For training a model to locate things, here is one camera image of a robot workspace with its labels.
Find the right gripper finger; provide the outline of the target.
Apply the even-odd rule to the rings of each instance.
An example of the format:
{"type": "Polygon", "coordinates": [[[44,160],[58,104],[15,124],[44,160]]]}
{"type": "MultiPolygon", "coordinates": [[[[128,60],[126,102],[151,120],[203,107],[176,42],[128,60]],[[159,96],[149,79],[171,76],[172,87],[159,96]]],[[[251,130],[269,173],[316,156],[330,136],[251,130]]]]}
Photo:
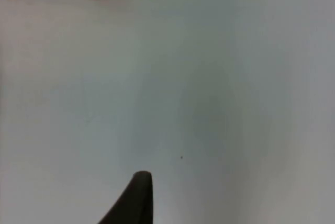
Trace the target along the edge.
{"type": "Polygon", "coordinates": [[[136,172],[99,224],[152,224],[153,180],[148,171],[136,172]]]}

